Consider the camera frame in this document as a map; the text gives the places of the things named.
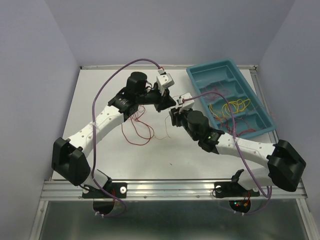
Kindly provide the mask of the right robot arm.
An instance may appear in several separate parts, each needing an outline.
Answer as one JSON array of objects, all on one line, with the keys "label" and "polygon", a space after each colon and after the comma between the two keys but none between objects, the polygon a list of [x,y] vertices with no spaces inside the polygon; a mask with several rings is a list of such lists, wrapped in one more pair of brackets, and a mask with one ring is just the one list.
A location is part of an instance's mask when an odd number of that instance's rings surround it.
[{"label": "right robot arm", "polygon": [[169,114],[171,124],[183,127],[202,150],[241,158],[246,169],[232,176],[233,194],[242,195],[248,190],[271,186],[287,192],[297,190],[306,162],[288,141],[261,143],[233,137],[211,127],[209,119],[198,110],[173,108]]}]

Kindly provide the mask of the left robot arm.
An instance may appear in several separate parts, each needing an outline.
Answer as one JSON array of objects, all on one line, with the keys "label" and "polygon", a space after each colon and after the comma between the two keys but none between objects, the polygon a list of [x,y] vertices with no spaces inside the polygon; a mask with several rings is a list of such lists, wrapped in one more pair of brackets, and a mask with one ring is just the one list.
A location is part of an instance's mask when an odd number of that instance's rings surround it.
[{"label": "left robot arm", "polygon": [[169,74],[162,73],[152,88],[148,88],[147,75],[132,72],[126,86],[112,98],[99,115],[93,117],[83,129],[67,139],[59,137],[53,144],[51,167],[74,186],[87,185],[100,197],[111,193],[111,178],[90,166],[87,157],[96,151],[97,144],[114,128],[124,123],[138,111],[139,106],[153,105],[161,112],[176,105],[170,91]]}]

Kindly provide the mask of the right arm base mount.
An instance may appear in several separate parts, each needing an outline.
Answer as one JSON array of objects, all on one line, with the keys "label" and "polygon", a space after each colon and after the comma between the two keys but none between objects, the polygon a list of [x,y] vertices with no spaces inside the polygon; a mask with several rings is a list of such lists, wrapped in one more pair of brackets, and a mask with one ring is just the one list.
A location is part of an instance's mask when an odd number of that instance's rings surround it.
[{"label": "right arm base mount", "polygon": [[214,188],[211,192],[212,196],[218,199],[235,198],[235,197],[259,197],[260,193],[253,189],[246,190],[238,183],[244,169],[238,170],[230,181],[217,181],[214,183]]}]

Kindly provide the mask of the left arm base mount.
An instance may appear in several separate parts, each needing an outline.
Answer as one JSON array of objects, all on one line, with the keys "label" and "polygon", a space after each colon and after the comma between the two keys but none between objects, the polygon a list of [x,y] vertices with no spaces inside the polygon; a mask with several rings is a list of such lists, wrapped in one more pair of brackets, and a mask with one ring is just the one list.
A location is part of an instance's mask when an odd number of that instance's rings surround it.
[{"label": "left arm base mount", "polygon": [[111,199],[111,195],[119,199],[125,199],[127,197],[128,184],[126,182],[113,182],[109,176],[100,170],[94,172],[94,179],[103,190],[97,186],[92,175],[89,174],[88,178],[80,184],[82,197],[84,199]]}]

